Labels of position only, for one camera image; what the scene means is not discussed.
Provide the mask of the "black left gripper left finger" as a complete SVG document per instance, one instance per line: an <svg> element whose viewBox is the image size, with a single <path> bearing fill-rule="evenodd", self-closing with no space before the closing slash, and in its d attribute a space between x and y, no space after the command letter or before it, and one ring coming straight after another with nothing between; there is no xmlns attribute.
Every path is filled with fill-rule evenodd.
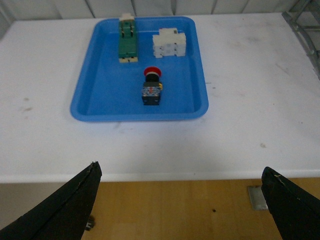
<svg viewBox="0 0 320 240"><path fill-rule="evenodd" d="M91 163L33 209L0 231L2 240L80 240L96 200L102 171Z"/></svg>

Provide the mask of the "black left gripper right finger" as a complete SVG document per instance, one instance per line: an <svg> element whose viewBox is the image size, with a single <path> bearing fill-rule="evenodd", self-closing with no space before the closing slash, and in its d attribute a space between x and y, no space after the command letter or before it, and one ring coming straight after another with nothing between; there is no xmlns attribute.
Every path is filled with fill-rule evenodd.
<svg viewBox="0 0 320 240"><path fill-rule="evenodd" d="M320 200L280 173L265 167L262 194L284 240L320 238Z"/></svg>

